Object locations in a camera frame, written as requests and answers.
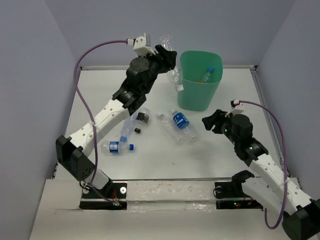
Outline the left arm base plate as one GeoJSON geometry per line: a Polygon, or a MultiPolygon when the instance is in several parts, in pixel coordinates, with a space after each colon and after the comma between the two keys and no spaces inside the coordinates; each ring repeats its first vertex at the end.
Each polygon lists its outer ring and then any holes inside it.
{"type": "Polygon", "coordinates": [[[79,208],[82,210],[120,211],[127,209],[127,181],[114,180],[107,192],[98,190],[103,197],[100,197],[85,181],[79,182],[79,186],[82,188],[79,203],[79,208]]]}

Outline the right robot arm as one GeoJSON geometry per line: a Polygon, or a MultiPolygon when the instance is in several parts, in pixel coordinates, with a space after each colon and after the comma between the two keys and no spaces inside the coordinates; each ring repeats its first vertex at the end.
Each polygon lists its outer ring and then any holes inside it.
{"type": "Polygon", "coordinates": [[[230,183],[235,196],[248,195],[266,212],[277,214],[291,240],[308,240],[319,234],[320,201],[303,192],[275,163],[254,138],[254,126],[246,115],[218,109],[202,122],[206,130],[225,135],[237,157],[250,169],[237,173],[240,179],[230,183]]]}

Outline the blue-cap blue-label water bottle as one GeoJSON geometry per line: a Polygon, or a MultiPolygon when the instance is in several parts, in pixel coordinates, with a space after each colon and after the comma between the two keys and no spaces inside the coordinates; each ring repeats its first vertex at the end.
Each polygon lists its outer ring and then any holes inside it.
{"type": "Polygon", "coordinates": [[[203,77],[201,78],[201,82],[202,83],[212,83],[213,82],[213,73],[214,73],[215,69],[212,66],[209,66],[206,69],[206,73],[203,75],[203,77]]]}

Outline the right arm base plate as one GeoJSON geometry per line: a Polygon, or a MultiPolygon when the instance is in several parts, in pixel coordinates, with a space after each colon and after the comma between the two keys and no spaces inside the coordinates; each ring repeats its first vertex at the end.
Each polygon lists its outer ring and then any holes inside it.
{"type": "Polygon", "coordinates": [[[255,176],[248,170],[243,170],[231,177],[230,181],[217,181],[214,183],[212,191],[216,199],[217,210],[242,210],[258,209],[263,210],[263,206],[251,196],[245,194],[242,184],[249,178],[255,176]]]}

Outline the white-cap blue-label drink bottle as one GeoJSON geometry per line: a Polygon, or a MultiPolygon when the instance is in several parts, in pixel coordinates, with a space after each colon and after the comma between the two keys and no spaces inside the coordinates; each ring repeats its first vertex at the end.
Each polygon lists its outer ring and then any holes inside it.
{"type": "Polygon", "coordinates": [[[198,133],[187,119],[187,117],[178,110],[171,110],[173,129],[182,143],[195,143],[199,137],[198,133]]]}

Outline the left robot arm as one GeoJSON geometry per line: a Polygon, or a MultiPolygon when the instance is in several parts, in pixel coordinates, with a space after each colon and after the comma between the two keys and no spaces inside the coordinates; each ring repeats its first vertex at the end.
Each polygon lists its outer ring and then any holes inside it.
{"type": "Polygon", "coordinates": [[[155,46],[155,53],[134,58],[126,70],[126,78],[107,105],[90,121],[70,136],[55,141],[57,161],[78,182],[86,182],[97,196],[110,194],[113,181],[88,156],[98,152],[98,143],[116,125],[136,112],[147,100],[146,95],[159,74],[176,66],[177,52],[155,46]]]}

